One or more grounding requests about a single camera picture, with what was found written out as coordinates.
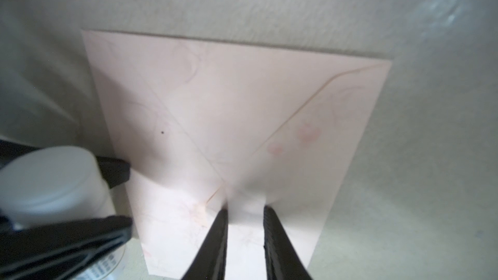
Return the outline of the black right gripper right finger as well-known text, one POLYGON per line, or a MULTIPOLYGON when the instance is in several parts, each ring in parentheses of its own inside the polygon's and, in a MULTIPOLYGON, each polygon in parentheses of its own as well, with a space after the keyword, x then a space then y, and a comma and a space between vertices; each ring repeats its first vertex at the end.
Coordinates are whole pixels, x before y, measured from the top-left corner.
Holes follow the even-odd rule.
POLYGON ((264 207, 263 227, 267 279, 312 280, 271 206, 264 207))

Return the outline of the white glue stick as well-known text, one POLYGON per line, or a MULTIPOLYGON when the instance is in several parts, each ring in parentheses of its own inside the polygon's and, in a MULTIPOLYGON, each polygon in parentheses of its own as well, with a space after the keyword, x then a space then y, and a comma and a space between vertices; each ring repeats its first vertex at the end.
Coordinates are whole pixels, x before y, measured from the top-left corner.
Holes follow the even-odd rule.
MULTIPOLYGON (((1 211, 14 230, 117 215, 96 157, 76 146, 37 150, 6 164, 1 211)), ((125 244, 71 279, 117 279, 126 262, 125 244)))

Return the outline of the pink paper envelope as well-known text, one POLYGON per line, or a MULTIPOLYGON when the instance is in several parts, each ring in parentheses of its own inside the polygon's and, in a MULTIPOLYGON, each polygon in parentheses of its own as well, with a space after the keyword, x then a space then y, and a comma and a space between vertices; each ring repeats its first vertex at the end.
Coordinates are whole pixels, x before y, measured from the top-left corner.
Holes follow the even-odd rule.
POLYGON ((263 210, 308 266, 392 66, 104 31, 82 38, 148 272, 181 278, 222 207, 227 279, 264 279, 263 210))

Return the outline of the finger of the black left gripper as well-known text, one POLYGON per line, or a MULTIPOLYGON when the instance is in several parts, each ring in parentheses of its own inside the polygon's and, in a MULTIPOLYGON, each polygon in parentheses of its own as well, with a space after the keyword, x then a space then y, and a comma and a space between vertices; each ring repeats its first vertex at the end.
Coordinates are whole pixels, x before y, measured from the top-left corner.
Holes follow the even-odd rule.
POLYGON ((132 237, 127 216, 1 232, 1 279, 71 279, 132 237))
MULTIPOLYGON (((41 148, 1 140, 1 168, 16 158, 37 150, 41 150, 41 148)), ((130 163, 122 159, 104 156, 96 158, 101 175, 110 189, 124 184, 130 179, 130 163)))

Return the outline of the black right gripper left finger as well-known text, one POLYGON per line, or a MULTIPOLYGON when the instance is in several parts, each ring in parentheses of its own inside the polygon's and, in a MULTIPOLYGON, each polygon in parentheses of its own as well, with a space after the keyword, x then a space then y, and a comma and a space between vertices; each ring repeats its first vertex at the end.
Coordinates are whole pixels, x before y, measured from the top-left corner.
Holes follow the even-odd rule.
POLYGON ((182 280, 223 280, 226 271, 227 248, 228 210, 224 208, 215 217, 206 238, 182 280))

